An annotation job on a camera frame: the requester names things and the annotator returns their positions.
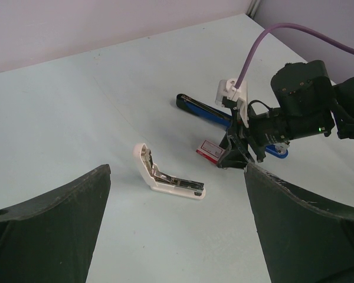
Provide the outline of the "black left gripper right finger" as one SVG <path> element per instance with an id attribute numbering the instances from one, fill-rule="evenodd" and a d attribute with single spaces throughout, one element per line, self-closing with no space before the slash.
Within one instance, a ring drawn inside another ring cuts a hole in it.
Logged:
<path id="1" fill-rule="evenodd" d="M 354 207 L 253 163 L 244 177 L 271 282 L 354 282 Z"/>

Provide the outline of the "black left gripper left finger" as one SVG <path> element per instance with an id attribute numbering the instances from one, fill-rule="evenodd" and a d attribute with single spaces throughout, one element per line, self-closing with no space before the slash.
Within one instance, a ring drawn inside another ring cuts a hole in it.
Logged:
<path id="1" fill-rule="evenodd" d="M 86 282 L 109 197 L 109 165 L 0 209 L 0 282 Z"/>

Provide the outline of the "blue and black stapler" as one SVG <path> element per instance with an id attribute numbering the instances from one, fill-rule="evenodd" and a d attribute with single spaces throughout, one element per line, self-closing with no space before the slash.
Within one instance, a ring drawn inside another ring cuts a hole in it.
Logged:
<path id="1" fill-rule="evenodd" d="M 194 100 L 186 94 L 178 94 L 176 96 L 176 106 L 185 112 L 220 124 L 226 129 L 231 125 L 231 115 Z M 289 142 L 285 142 L 268 145 L 265 147 L 265 151 L 279 159 L 284 159 L 289 154 L 288 148 Z"/>

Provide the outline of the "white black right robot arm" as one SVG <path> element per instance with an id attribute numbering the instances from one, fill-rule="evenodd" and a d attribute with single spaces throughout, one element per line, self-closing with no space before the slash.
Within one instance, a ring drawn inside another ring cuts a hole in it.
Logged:
<path id="1" fill-rule="evenodd" d="M 247 84 L 222 80 L 217 104 L 231 110 L 230 126 L 220 147 L 218 168 L 243 169 L 248 163 L 261 163 L 266 153 L 287 154 L 292 140 L 337 129 L 340 139 L 354 139 L 354 77 L 333 85 L 323 61 L 288 63 L 271 79 L 278 107 L 265 106 L 257 114 L 249 101 Z"/>

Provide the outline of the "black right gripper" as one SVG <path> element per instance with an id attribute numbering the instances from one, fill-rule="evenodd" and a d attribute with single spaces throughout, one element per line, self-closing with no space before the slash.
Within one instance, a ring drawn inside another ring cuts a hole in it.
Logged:
<path id="1" fill-rule="evenodd" d="M 265 147 L 259 146 L 250 136 L 241 119 L 231 110 L 231 125 L 219 144 L 224 149 L 217 161 L 217 167 L 244 169 L 248 163 L 261 163 L 266 158 Z"/>

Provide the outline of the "red white staple box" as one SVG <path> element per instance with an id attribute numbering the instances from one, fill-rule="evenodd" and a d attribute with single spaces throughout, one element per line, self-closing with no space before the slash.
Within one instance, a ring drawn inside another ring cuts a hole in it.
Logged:
<path id="1" fill-rule="evenodd" d="M 217 146 L 216 144 L 204 140 L 196 149 L 196 153 L 198 153 L 203 158 L 207 159 L 213 164 L 217 164 L 220 157 L 224 153 L 224 149 Z"/>

